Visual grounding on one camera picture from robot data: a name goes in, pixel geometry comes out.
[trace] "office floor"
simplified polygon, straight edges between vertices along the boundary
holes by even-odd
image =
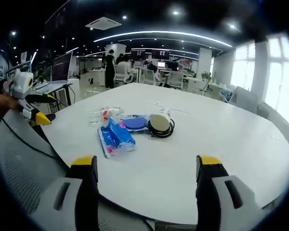
[[[140,82],[143,82],[143,76],[140,77]],[[188,83],[183,83],[183,91],[187,91],[187,85]],[[98,81],[93,81],[93,84],[83,84],[80,80],[79,84],[80,88],[80,97],[82,100],[87,99],[91,96],[94,96],[96,94],[102,93],[104,91],[107,91],[105,87],[99,86]],[[205,96],[211,98],[211,94],[209,92],[205,92]]]

